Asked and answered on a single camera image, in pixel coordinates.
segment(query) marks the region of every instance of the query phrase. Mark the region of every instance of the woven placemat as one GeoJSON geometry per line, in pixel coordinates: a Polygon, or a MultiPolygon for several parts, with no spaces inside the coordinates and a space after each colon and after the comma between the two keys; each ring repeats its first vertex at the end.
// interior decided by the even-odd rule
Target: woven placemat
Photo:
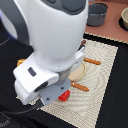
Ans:
{"type": "Polygon", "coordinates": [[[88,87],[89,92],[70,87],[68,101],[62,102],[57,99],[41,110],[78,128],[95,128],[118,48],[91,40],[86,42],[85,57],[101,61],[101,65],[86,62],[87,73],[77,82],[88,87]]]}

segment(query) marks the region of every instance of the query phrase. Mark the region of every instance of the food item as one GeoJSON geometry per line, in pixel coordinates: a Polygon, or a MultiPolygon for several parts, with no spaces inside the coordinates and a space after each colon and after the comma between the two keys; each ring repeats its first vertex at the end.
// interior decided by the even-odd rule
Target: food item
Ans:
{"type": "Polygon", "coordinates": [[[88,58],[84,58],[84,61],[89,62],[89,63],[96,64],[96,65],[100,65],[101,64],[100,61],[92,60],[92,59],[88,59],[88,58]]]}
{"type": "Polygon", "coordinates": [[[79,81],[80,79],[82,79],[85,76],[85,74],[86,74],[86,65],[85,65],[85,62],[83,61],[82,65],[77,70],[72,72],[68,76],[68,78],[71,81],[79,81]]]}
{"type": "Polygon", "coordinates": [[[25,60],[26,60],[26,59],[20,59],[20,60],[18,60],[18,62],[17,62],[17,67],[18,67],[20,64],[22,64],[25,60]]]}
{"type": "Polygon", "coordinates": [[[86,40],[81,41],[81,45],[86,44],[86,40]]]}
{"type": "Polygon", "coordinates": [[[74,83],[74,82],[71,82],[71,86],[78,88],[80,90],[86,91],[86,92],[89,91],[89,89],[87,87],[77,84],[77,83],[74,83]]]}

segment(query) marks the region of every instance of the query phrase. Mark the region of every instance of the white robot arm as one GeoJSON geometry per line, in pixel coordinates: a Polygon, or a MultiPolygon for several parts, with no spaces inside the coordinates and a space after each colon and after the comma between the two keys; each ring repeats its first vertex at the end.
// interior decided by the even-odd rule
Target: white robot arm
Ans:
{"type": "Polygon", "coordinates": [[[70,88],[68,75],[84,59],[78,48],[88,0],[0,0],[0,11],[6,30],[34,49],[14,69],[17,95],[24,105],[36,97],[50,104],[70,88]]]}

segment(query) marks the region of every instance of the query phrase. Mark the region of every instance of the dark table surface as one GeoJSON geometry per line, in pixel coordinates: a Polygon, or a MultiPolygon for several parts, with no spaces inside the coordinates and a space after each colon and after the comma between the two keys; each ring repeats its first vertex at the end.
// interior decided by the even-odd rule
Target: dark table surface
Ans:
{"type": "MultiPolygon", "coordinates": [[[[0,22],[0,44],[9,37],[0,22]]],[[[89,35],[84,35],[84,38],[118,47],[96,128],[128,128],[128,44],[89,35]]],[[[15,78],[12,72],[17,60],[27,58],[32,52],[30,46],[14,39],[0,45],[0,111],[21,111],[30,107],[30,105],[23,106],[16,99],[15,78]]],[[[75,128],[41,110],[29,112],[24,116],[40,122],[42,128],[75,128]]]]}

